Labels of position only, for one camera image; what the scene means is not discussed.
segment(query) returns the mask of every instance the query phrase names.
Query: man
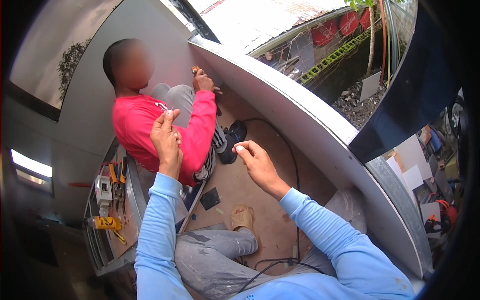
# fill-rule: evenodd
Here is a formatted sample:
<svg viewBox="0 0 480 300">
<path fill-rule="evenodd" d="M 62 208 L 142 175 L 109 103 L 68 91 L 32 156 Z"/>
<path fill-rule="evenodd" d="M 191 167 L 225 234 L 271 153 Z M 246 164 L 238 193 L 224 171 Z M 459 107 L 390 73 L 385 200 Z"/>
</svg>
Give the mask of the man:
<svg viewBox="0 0 480 300">
<path fill-rule="evenodd" d="M 113 43 L 103 57 L 103 69 L 115 88 L 112 110 L 113 129 L 119 143 L 137 162 L 156 172 L 158 158 L 149 135 L 154 121 L 168 108 L 181 116 L 173 131 L 183 151 L 179 181 L 194 186 L 207 179 L 215 167 L 215 153 L 223 164 L 231 164 L 237 154 L 232 146 L 243 141 L 246 127 L 236 121 L 230 130 L 216 123 L 216 104 L 213 81 L 203 70 L 193 77 L 193 89 L 187 85 L 170 88 L 158 84 L 152 96 L 140 94 L 148 86 L 155 63 L 145 44 L 134 38 Z"/>
<path fill-rule="evenodd" d="M 238 231 L 203 230 L 175 238 L 175 206 L 180 188 L 176 179 L 182 151 L 171 131 L 174 118 L 171 110 L 162 114 L 151 132 L 160 164 L 138 238 L 135 270 L 139 299 L 191 299 L 182 280 L 208 299 L 343 300 L 414 296 L 407 277 L 350 224 L 349 221 L 365 232 L 356 192 L 340 190 L 330 201 L 345 221 L 289 187 L 277 175 L 267 152 L 252 141 L 236 144 L 233 151 L 243 159 L 252 180 L 279 201 L 315 245 L 301 262 L 325 274 L 298 265 L 283 276 L 261 274 L 238 293 L 258 274 L 231 260 L 257 250 L 252 216 L 245 206 L 239 205 L 240 209 L 232 211 L 232 227 Z"/>
</svg>

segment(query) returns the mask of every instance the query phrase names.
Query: foot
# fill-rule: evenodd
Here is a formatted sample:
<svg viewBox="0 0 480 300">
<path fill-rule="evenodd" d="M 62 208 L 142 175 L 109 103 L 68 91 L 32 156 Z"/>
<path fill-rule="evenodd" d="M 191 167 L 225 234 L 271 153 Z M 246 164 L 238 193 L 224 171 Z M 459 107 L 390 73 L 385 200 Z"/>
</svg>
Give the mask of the foot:
<svg viewBox="0 0 480 300">
<path fill-rule="evenodd" d="M 244 207 L 239 208 L 239 209 L 235 210 L 235 214 L 241 213 L 244 210 L 245 210 Z M 233 229 L 233 231 L 239 231 L 242 228 L 246 228 L 246 227 L 245 226 L 238 226 L 237 228 Z"/>
<path fill-rule="evenodd" d="M 230 129 L 224 128 L 225 139 L 227 140 L 227 147 L 225 151 L 218 154 L 220 162 L 224 165 L 231 164 L 237 159 L 237 154 L 233 153 L 233 145 L 245 141 L 247 136 L 247 126 L 240 120 L 235 120 L 230 126 Z"/>
<path fill-rule="evenodd" d="M 253 210 L 243 203 L 238 203 L 230 214 L 232 230 L 247 228 L 253 231 Z"/>
</svg>

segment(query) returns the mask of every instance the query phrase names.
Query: hand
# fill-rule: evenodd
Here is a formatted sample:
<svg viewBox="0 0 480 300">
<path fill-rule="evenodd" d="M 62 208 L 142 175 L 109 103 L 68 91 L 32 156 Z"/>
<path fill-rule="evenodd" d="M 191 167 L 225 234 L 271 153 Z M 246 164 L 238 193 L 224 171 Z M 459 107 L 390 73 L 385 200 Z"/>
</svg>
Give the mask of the hand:
<svg viewBox="0 0 480 300">
<path fill-rule="evenodd" d="M 232 151 L 243 159 L 248 175 L 262 190 L 272 195 L 277 201 L 288 193 L 290 186 L 278 176 L 267 152 L 257 143 L 240 142 L 233 146 Z"/>
<path fill-rule="evenodd" d="M 214 91 L 214 93 L 217 93 L 219 95 L 223 95 L 222 90 L 218 86 L 214 86 L 213 91 Z"/>
<path fill-rule="evenodd" d="M 179 109 L 164 111 L 163 114 L 155 120 L 152 132 L 150 133 L 150 139 L 160 160 L 158 172 L 176 180 L 179 178 L 183 152 L 179 148 L 181 135 L 179 132 L 172 131 L 172 123 L 179 114 Z"/>
<path fill-rule="evenodd" d="M 202 69 L 199 69 L 193 76 L 193 89 L 195 93 L 198 91 L 214 91 L 213 81 L 208 78 L 207 74 Z"/>
</svg>

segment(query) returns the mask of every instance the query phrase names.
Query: orange tool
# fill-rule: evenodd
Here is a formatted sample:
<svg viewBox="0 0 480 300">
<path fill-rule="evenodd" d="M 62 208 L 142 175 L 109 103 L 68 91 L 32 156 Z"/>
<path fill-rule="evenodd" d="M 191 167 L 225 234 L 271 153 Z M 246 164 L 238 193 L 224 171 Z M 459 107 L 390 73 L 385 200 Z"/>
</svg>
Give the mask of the orange tool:
<svg viewBox="0 0 480 300">
<path fill-rule="evenodd" d="M 192 74 L 196 74 L 198 72 L 198 70 L 200 70 L 199 66 L 192 67 Z"/>
</svg>

